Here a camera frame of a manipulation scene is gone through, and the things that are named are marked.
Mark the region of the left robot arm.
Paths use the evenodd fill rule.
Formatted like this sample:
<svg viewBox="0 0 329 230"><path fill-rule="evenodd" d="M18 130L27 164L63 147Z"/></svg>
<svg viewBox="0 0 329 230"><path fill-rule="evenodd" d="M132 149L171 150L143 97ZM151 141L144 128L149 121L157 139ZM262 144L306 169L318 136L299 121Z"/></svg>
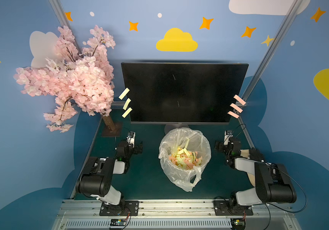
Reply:
<svg viewBox="0 0 329 230"><path fill-rule="evenodd" d="M131 157L142 151L142 142L135 146L123 140L117 144L114 157L89 157L75 185L76 193L95 198L105 205L123 206L122 193L112 186L113 175L126 174Z"/></svg>

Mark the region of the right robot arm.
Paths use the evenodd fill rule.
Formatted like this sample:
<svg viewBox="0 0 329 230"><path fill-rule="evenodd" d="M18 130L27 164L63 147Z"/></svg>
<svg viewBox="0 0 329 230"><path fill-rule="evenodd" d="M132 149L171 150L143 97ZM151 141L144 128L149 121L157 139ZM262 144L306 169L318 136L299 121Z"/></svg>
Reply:
<svg viewBox="0 0 329 230"><path fill-rule="evenodd" d="M228 207L250 207L266 203L294 203L297 194L282 164L267 163L257 149L241 149L235 137L215 142L215 150L225 154L226 164L251 176L253 188L233 192Z"/></svg>

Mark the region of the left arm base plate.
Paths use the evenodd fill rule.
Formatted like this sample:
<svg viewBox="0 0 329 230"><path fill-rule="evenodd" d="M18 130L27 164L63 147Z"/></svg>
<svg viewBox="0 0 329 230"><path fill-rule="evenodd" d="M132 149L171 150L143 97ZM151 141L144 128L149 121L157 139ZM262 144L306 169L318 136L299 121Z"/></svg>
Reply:
<svg viewBox="0 0 329 230"><path fill-rule="evenodd" d="M137 216L140 202L137 200L126 200L124 203L118 205L108 205L102 203L99 216L113 217L113 216Z"/></svg>

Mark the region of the yellow sticky note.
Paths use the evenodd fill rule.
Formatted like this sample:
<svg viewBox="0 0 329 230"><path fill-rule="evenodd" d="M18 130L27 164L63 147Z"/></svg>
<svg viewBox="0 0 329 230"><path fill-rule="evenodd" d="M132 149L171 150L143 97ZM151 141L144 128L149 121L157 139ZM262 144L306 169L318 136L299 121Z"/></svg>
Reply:
<svg viewBox="0 0 329 230"><path fill-rule="evenodd" d="M128 98L128 99L125 101L124 106L123 106L123 109L124 109L124 110L127 110L127 109L128 109L130 102L131 102L131 99L130 99L130 98Z"/></svg>
<svg viewBox="0 0 329 230"><path fill-rule="evenodd" d="M130 91L130 89L129 89L129 88L126 88L126 89L121 93L121 95L119 96L119 99L120 99L120 100L123 100L124 97L128 94L129 91Z"/></svg>
<svg viewBox="0 0 329 230"><path fill-rule="evenodd" d="M132 108L131 108L131 107L128 108L128 109L122 114L122 117L123 117L123 118L126 118L126 117L130 114L131 111L132 111Z"/></svg>

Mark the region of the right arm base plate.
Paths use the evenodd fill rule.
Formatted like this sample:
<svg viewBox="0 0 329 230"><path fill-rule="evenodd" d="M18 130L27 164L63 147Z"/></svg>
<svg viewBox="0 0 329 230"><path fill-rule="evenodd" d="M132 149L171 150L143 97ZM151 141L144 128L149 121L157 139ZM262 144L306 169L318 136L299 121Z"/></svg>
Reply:
<svg viewBox="0 0 329 230"><path fill-rule="evenodd" d="M226 200L213 201L216 216L253 216L254 213L250 206L240 206L237 203L229 204Z"/></svg>

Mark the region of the pink sticky note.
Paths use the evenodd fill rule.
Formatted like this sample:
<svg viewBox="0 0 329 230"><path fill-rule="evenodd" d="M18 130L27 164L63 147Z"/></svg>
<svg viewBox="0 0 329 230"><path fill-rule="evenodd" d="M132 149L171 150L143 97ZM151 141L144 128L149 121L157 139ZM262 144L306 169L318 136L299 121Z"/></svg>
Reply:
<svg viewBox="0 0 329 230"><path fill-rule="evenodd" d="M239 115L236 114L236 113L234 113L234 112L232 112L232 111L229 111L227 114L229 114L230 116L232 116L232 117L234 117L234 118L236 118L236 119L239 118Z"/></svg>
<svg viewBox="0 0 329 230"><path fill-rule="evenodd" d="M245 105L246 101L244 101L240 96L237 94L234 96L234 99L236 99L237 102L239 102L241 105Z"/></svg>
<svg viewBox="0 0 329 230"><path fill-rule="evenodd" d="M240 108L239 106L237 106L236 104L232 103L230 105L235 111L237 111L238 113L241 113L243 111L242 108Z"/></svg>

